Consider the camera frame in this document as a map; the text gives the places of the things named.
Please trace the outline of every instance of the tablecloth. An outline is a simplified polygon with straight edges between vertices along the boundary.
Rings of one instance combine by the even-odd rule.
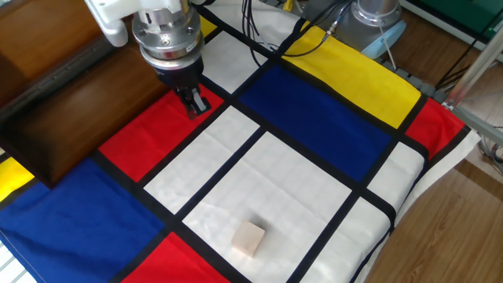
[[[240,2],[198,7],[211,111],[191,120],[170,92],[54,189],[0,157],[0,240],[33,279],[364,281],[413,202],[479,140],[334,38],[282,57],[324,32],[295,40],[304,20],[252,4],[260,68]],[[266,231],[253,258],[231,245],[244,220]]]

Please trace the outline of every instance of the red square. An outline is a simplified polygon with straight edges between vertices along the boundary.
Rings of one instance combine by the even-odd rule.
[[[200,88],[210,111],[191,120],[185,106],[170,91],[106,141],[100,151],[135,182],[140,181],[223,103],[204,86]]]
[[[407,129],[406,135],[424,145],[429,152],[428,159],[431,160],[463,127],[464,123],[453,113],[428,99]]]
[[[123,282],[228,282],[175,233],[166,239]]]

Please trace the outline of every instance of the beige cube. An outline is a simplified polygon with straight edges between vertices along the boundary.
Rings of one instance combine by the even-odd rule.
[[[231,243],[235,249],[253,257],[260,241],[264,237],[264,229],[259,228],[248,221],[243,221],[234,234]]]

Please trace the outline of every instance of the yellow square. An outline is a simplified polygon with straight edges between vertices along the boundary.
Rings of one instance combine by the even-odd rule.
[[[201,19],[201,31],[205,37],[217,28],[217,26],[202,16],[199,16],[199,18]]]
[[[32,179],[33,175],[12,157],[2,162],[0,164],[0,201]]]

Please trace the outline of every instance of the blue square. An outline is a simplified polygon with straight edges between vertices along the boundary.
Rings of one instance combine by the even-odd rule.
[[[279,66],[265,72],[240,101],[358,182],[391,140],[333,97]]]
[[[46,282],[109,281],[162,228],[91,160],[55,189],[38,183],[0,211],[2,242]]]

